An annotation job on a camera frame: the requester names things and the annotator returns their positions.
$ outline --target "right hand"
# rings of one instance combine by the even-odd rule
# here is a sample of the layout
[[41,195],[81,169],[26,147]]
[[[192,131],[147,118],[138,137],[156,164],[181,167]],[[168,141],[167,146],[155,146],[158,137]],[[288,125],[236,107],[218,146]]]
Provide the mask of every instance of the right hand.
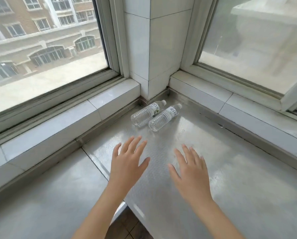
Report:
[[209,177],[204,158],[190,147],[182,144],[186,160],[178,149],[174,149],[181,177],[173,165],[168,164],[170,176],[182,197],[191,205],[193,210],[207,209],[214,204],[210,193]]

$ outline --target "forearm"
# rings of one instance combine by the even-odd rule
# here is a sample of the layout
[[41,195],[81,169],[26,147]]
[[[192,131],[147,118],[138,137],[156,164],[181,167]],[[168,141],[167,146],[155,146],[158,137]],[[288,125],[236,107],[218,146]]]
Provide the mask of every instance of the forearm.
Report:
[[196,206],[194,211],[214,239],[244,239],[215,202],[211,203],[207,208]]
[[114,188],[107,186],[72,239],[104,238],[122,201],[123,198],[117,196]]

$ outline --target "left hand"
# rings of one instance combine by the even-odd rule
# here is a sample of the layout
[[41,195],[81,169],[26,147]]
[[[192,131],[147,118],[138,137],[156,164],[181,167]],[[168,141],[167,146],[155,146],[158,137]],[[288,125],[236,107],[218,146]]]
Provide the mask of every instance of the left hand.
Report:
[[150,158],[147,157],[139,166],[140,156],[147,144],[147,141],[143,141],[136,149],[141,139],[142,136],[137,138],[131,136],[122,146],[120,154],[119,147],[121,143],[113,149],[108,188],[112,188],[114,193],[120,196],[121,199],[124,199],[149,165]]

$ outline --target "finger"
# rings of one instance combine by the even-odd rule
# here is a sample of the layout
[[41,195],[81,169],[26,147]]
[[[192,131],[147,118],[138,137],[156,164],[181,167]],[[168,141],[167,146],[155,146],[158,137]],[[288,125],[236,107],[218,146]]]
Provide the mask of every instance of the finger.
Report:
[[206,170],[206,172],[208,173],[207,171],[207,166],[206,166],[206,162],[205,162],[205,159],[203,156],[200,157],[200,160],[202,161],[202,167],[204,170]]
[[181,177],[178,175],[178,173],[176,172],[176,169],[174,168],[174,166],[172,164],[168,164],[167,165],[169,168],[169,172],[170,172],[170,177],[172,179],[172,181],[174,182],[174,184],[177,186],[179,185],[180,181],[182,180]]
[[113,155],[112,155],[113,158],[116,158],[117,156],[119,156],[119,148],[120,148],[120,146],[121,146],[121,143],[117,144],[114,147],[114,149],[113,149]]
[[138,148],[136,149],[135,153],[136,154],[136,157],[140,158],[140,156],[142,155],[143,153],[143,150],[145,148],[145,146],[147,145],[147,141],[143,141],[139,146]]
[[177,157],[179,167],[182,168],[183,166],[186,166],[187,163],[186,163],[186,160],[185,160],[184,156],[182,155],[182,153],[177,148],[174,148],[174,153]]
[[191,153],[194,156],[195,164],[198,165],[198,166],[200,166],[200,167],[202,167],[202,161],[200,160],[200,157],[197,154],[197,152],[194,150],[194,148],[193,147],[190,147],[189,150],[191,151]]
[[121,149],[121,153],[124,154],[127,152],[128,146],[130,145],[130,143],[133,141],[134,136],[131,136],[124,144],[123,147]]
[[142,176],[142,174],[144,173],[144,171],[148,167],[150,160],[151,160],[151,158],[150,157],[147,157],[146,159],[144,159],[144,161],[139,166],[140,177]]
[[182,144],[182,148],[185,153],[185,158],[186,158],[187,164],[190,164],[190,165],[195,164],[194,157],[193,157],[193,154],[191,153],[191,151],[186,147],[185,144]]
[[136,146],[137,144],[139,143],[139,141],[142,139],[142,136],[138,136],[137,138],[135,138],[129,145],[129,148],[128,148],[128,152],[130,153],[134,153],[135,149],[136,149]]

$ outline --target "arched window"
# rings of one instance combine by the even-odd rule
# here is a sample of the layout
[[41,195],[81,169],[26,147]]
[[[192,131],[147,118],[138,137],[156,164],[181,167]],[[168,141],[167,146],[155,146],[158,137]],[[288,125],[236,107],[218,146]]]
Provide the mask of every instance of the arched window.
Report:
[[18,72],[11,62],[0,63],[0,81],[8,77],[15,76],[16,74],[18,74]]
[[79,52],[95,47],[94,36],[86,36],[76,40],[75,47]]
[[65,58],[64,48],[62,46],[49,47],[29,56],[36,66],[51,63],[58,59]]

